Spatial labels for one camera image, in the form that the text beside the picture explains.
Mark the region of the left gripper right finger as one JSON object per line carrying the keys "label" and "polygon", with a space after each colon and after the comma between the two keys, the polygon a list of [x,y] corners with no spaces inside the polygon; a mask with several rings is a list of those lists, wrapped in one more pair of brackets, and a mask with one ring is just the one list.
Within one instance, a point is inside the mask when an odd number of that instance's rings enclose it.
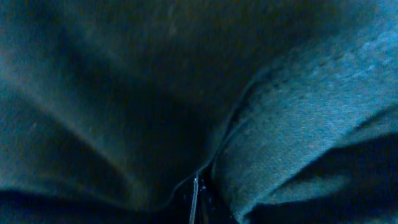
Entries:
{"label": "left gripper right finger", "polygon": [[199,224],[237,224],[211,180],[205,175],[200,175],[199,180]]}

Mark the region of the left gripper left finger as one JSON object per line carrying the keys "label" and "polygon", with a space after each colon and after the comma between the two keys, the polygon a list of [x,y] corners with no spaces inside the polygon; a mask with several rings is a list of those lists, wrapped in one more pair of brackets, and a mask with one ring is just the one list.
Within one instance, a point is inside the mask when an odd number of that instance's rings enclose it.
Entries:
{"label": "left gripper left finger", "polygon": [[199,176],[197,174],[193,180],[193,197],[192,197],[192,204],[191,204],[191,209],[190,209],[189,224],[195,223],[195,213],[196,213],[198,189],[199,189],[198,183],[199,183]]}

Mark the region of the dark green t-shirt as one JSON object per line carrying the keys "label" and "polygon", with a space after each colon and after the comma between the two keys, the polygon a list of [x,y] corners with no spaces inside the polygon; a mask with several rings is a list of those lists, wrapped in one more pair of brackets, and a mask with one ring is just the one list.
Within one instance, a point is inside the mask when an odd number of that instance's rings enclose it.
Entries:
{"label": "dark green t-shirt", "polygon": [[397,221],[396,1],[2,1],[26,222]]}

